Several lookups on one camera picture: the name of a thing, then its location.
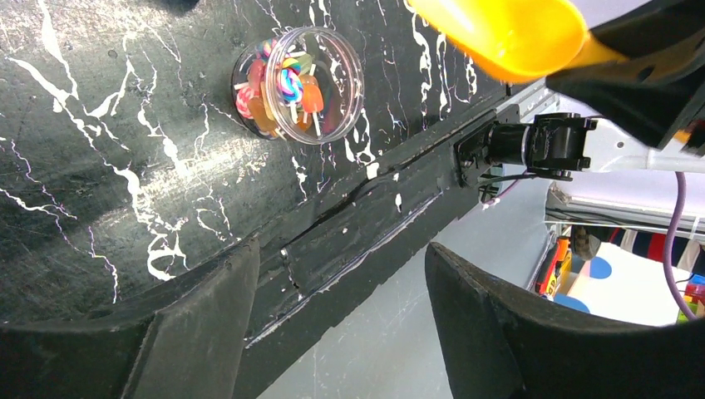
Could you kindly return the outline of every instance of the yellow spoon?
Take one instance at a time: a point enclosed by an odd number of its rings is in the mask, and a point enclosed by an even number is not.
[[[627,57],[592,37],[567,0],[409,0],[490,76],[525,83]]]

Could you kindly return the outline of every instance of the clear plastic jar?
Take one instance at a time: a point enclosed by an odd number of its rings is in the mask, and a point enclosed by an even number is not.
[[[300,27],[247,47],[231,86],[235,115],[253,133],[312,145],[345,136],[364,97],[357,53],[323,27]]]

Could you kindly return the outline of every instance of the lollipop stick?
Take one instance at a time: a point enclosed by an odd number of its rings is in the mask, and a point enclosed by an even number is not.
[[[313,124],[316,126],[316,135],[321,136],[321,125],[318,123],[318,113],[313,113]]]

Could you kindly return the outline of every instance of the blue polka dot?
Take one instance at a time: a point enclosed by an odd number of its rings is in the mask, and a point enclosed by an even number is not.
[[[587,305],[582,303],[582,301],[573,297],[569,297],[567,295],[563,295],[562,293],[557,293],[553,298],[553,302],[558,303],[559,305],[563,305],[567,308],[579,310],[583,313],[590,313],[590,309],[588,309]]]
[[[612,274],[612,266],[606,260],[597,257],[590,261],[590,277],[603,279]]]

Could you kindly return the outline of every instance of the black marble tabletop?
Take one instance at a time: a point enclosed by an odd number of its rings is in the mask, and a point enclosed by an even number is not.
[[[311,25],[359,53],[362,117],[332,144],[259,139],[235,60]],[[197,267],[500,86],[405,0],[6,0],[0,54],[0,323]]]

